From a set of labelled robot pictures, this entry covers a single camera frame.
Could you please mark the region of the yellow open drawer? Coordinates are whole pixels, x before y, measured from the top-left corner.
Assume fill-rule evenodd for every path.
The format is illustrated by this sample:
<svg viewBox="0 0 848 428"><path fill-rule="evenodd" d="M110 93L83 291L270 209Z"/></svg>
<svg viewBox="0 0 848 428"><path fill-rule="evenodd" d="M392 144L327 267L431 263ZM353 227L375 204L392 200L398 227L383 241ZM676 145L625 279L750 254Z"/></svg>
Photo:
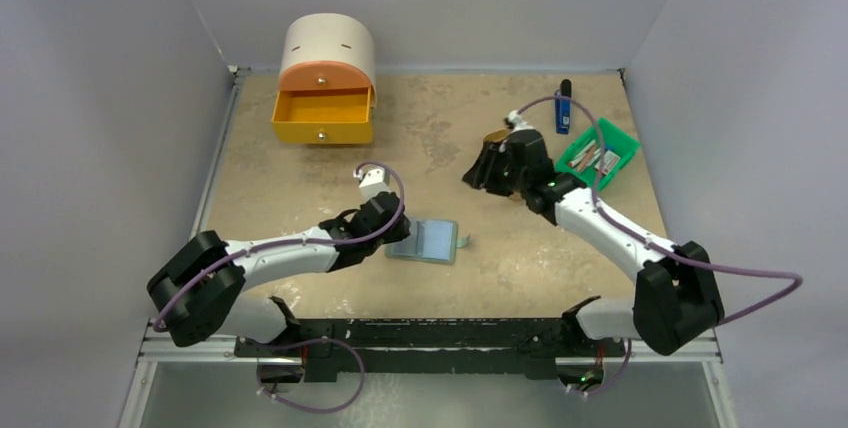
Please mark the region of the yellow open drawer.
<svg viewBox="0 0 848 428"><path fill-rule="evenodd" d="M284 143L370 144L373 101L372 88L280 91L271 126Z"/></svg>

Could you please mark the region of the white and orange drawer cabinet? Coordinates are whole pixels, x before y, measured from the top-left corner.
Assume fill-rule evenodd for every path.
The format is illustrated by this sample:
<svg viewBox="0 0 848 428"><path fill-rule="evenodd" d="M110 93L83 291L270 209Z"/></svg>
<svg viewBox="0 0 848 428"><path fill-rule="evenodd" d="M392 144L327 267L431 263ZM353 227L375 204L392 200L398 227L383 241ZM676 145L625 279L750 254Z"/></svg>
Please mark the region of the white and orange drawer cabinet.
<svg viewBox="0 0 848 428"><path fill-rule="evenodd" d="M366 26L338 13L315 13L295 20L285 35L277 90L354 89L369 90L369 105L376 105L375 44Z"/></svg>

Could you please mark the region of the green card holder wallet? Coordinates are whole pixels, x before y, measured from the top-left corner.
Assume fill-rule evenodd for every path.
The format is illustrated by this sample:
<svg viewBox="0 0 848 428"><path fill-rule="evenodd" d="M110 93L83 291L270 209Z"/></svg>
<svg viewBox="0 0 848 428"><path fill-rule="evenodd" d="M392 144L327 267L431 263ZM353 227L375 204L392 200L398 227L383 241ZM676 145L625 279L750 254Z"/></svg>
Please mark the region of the green card holder wallet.
<svg viewBox="0 0 848 428"><path fill-rule="evenodd" d="M462 235L453 220L411 219L410 235L385 246L385 256L410 262L452 265L456 252L471 243L471 235Z"/></svg>

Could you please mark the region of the tan oval tray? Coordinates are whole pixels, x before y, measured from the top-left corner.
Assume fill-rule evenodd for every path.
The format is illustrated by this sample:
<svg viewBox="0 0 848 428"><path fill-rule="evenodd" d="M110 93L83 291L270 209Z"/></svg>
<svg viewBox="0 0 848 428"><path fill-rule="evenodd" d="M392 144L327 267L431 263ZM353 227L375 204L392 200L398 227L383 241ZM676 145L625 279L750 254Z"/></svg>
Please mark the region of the tan oval tray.
<svg viewBox="0 0 848 428"><path fill-rule="evenodd" d="M510 136L511 133L512 130L508 128L488 133L483 137L483 146L486 149L500 150L503 142Z"/></svg>

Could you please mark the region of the blue lighter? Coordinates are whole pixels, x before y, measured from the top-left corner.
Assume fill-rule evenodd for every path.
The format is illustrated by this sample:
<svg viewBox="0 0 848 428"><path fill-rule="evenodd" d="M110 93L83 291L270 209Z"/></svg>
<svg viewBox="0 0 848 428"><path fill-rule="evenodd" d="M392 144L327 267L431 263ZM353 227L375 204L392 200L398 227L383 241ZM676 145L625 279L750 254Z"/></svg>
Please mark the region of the blue lighter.
<svg viewBox="0 0 848 428"><path fill-rule="evenodd" d="M555 131L566 135L571 129L571 98L572 82L570 79L562 79L559 89L555 92Z"/></svg>

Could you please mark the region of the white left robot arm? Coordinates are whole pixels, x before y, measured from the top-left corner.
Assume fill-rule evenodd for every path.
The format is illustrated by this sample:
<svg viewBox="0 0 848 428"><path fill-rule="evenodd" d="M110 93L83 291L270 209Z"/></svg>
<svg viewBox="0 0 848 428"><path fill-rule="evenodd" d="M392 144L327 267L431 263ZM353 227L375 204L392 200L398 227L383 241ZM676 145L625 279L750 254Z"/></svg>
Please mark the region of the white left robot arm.
<svg viewBox="0 0 848 428"><path fill-rule="evenodd" d="M358 265L409 234L404 199L388 191L294 235L226 241L214 230L203 231L148 281L146 290L157 310L152 328L169 334L178 347L230 334L258 341L272 356L287 356L298 343L289 308L279 301L251 305L245 292Z"/></svg>

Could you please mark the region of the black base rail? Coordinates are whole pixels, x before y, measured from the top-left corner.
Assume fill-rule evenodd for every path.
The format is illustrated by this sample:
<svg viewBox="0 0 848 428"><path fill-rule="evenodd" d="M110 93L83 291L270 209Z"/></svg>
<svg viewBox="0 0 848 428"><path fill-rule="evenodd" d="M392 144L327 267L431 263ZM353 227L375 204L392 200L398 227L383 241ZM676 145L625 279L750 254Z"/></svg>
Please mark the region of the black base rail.
<svg viewBox="0 0 848 428"><path fill-rule="evenodd" d="M240 358L302 361L308 382L340 373L510 374L555 380L568 365L620 357L621 341L590 340L563 318L300 319L271 342L241 336Z"/></svg>

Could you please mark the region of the green plastic bin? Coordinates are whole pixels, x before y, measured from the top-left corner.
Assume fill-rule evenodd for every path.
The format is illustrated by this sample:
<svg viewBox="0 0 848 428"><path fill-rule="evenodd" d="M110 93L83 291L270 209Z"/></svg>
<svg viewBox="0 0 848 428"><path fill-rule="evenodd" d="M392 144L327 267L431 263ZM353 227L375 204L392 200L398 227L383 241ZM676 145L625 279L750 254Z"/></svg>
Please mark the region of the green plastic bin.
<svg viewBox="0 0 848 428"><path fill-rule="evenodd" d="M576 176L587 186L591 186L597 175L600 175L597 188L602 191L635 157L641 144L636 138L605 118L600 118L597 126L601 132L601 139L598 138L597 131L589 127L560 156L555 163L555 169L558 172ZM620 161L611 173L603 176L595 171L594 165L607 150L618 154Z"/></svg>

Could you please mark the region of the small box in bin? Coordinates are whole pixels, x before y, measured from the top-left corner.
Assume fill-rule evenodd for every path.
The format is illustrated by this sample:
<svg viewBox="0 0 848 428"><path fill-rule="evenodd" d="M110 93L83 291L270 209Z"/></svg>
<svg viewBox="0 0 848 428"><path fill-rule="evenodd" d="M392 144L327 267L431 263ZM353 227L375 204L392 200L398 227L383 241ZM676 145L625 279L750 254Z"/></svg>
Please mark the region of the small box in bin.
<svg viewBox="0 0 848 428"><path fill-rule="evenodd" d="M601 173L603 176L607 176L618 165L619 161L620 156L618 154L616 154L612 150L607 150L604 155L599 158L598 162L594 165L594 169L596 172Z"/></svg>

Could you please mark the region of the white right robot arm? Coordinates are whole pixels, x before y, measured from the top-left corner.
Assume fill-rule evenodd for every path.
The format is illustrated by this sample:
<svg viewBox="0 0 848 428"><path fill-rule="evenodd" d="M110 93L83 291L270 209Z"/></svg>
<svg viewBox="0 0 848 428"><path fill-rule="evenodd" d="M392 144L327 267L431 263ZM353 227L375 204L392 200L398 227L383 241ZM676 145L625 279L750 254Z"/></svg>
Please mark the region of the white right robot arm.
<svg viewBox="0 0 848 428"><path fill-rule="evenodd" d="M537 130L487 135L462 180L497 196L520 195L531 212L588 242L633 282L630 299L592 297L564 312L561 340L569 352L584 355L603 339L636 339L671 355L724 320L715 276L703 267L706 250L629 220L613 225L613 209L594 201L585 182L555 170Z"/></svg>

